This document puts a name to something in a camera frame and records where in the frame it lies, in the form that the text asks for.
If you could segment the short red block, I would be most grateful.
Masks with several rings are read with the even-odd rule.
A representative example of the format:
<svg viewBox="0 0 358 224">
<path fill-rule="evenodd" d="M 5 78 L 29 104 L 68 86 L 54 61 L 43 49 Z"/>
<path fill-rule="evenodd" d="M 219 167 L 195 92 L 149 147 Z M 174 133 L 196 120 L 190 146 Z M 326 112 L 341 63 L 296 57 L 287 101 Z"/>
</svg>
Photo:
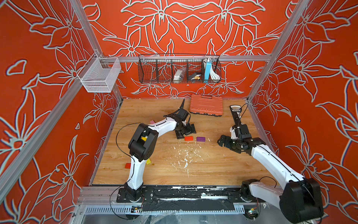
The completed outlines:
<svg viewBox="0 0 358 224">
<path fill-rule="evenodd" d="M 185 141 L 193 141 L 194 140 L 194 138 L 193 138 L 193 136 L 185 136 Z"/>
</svg>

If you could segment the purple block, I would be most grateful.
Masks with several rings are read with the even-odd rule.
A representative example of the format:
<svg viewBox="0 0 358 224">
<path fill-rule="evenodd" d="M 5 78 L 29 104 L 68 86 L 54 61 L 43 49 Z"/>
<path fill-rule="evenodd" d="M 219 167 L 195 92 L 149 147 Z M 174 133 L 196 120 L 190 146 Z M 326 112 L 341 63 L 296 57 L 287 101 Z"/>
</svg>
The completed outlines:
<svg viewBox="0 0 358 224">
<path fill-rule="evenodd" d="M 206 141 L 206 138 L 205 137 L 197 137 L 196 140 L 198 142 L 205 142 Z"/>
</svg>

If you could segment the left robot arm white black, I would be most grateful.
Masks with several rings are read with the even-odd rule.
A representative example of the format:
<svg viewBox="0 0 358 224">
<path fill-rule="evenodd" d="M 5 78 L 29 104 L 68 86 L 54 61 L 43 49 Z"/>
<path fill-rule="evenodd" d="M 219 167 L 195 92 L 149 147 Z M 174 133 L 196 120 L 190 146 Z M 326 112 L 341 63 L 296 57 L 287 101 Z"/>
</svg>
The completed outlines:
<svg viewBox="0 0 358 224">
<path fill-rule="evenodd" d="M 162 121 L 150 125 L 140 123 L 137 127 L 128 144 L 131 168 L 129 178 L 124 184 L 126 193 L 133 200 L 137 201 L 141 197 L 145 165 L 154 153 L 158 138 L 171 131 L 175 132 L 177 139 L 196 133 L 187 110 L 179 108 L 165 115 Z"/>
</svg>

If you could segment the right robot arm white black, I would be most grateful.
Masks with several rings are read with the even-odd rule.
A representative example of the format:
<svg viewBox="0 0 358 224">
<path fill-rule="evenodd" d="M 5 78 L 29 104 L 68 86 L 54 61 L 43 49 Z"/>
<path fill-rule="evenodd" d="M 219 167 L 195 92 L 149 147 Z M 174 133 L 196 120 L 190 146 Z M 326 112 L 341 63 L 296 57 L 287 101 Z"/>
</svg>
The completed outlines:
<svg viewBox="0 0 358 224">
<path fill-rule="evenodd" d="M 236 153 L 247 153 L 259 161 L 275 178 L 280 189 L 270 187 L 258 179 L 242 182 L 240 197 L 245 202 L 261 199 L 281 210 L 291 223 L 322 219 L 323 200 L 319 183 L 307 179 L 281 160 L 260 138 L 253 138 L 247 125 L 230 129 L 230 136 L 222 135 L 217 141 Z"/>
</svg>

